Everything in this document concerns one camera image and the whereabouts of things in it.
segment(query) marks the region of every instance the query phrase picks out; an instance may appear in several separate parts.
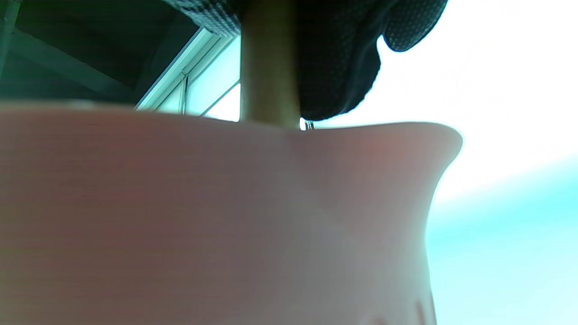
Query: wooden stick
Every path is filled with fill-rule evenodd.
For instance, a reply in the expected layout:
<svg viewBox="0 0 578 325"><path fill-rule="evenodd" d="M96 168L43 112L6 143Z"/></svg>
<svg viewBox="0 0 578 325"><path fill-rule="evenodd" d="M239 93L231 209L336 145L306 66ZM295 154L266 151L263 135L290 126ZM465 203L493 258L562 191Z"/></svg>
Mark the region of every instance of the wooden stick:
<svg viewBox="0 0 578 325"><path fill-rule="evenodd" d="M299 128L295 0L251 0L241 35L241 121Z"/></svg>

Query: black fabric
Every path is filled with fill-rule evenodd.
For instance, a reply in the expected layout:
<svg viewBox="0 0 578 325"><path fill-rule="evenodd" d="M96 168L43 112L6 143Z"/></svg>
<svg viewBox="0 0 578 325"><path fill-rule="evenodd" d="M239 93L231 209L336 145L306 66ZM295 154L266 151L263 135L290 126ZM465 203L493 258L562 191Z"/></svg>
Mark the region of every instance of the black fabric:
<svg viewBox="0 0 578 325"><path fill-rule="evenodd" d="M164 0L222 36L240 34L250 0ZM296 0L301 115L319 121L353 110L372 88L383 35L393 51L418 44L447 0Z"/></svg>

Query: ceiling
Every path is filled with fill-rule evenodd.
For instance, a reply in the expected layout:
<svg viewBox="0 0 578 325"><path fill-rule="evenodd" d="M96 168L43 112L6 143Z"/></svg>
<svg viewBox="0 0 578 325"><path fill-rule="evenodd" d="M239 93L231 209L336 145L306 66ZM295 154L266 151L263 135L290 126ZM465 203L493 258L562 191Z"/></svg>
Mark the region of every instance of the ceiling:
<svg viewBox="0 0 578 325"><path fill-rule="evenodd" d="M161 0L23 0L0 99L136 104L197 29Z"/></svg>

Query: pink flower pot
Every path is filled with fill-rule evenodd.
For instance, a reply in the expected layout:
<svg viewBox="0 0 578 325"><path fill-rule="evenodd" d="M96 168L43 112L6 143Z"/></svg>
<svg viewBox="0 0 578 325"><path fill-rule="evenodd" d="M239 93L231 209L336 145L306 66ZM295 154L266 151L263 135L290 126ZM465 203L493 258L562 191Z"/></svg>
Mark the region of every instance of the pink flower pot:
<svg viewBox="0 0 578 325"><path fill-rule="evenodd" d="M29 106L0 113L0 323L435 324L454 130Z"/></svg>

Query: bright sky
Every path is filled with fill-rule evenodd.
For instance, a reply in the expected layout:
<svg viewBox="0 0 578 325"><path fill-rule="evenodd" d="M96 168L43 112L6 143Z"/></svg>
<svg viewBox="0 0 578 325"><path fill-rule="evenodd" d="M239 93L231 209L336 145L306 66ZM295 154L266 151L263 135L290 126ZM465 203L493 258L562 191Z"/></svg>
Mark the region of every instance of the bright sky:
<svg viewBox="0 0 578 325"><path fill-rule="evenodd" d="M362 104L321 127L434 121L464 149L436 200L578 155L578 4L567 0L450 0L420 44L394 53ZM210 117L238 119L237 87Z"/></svg>

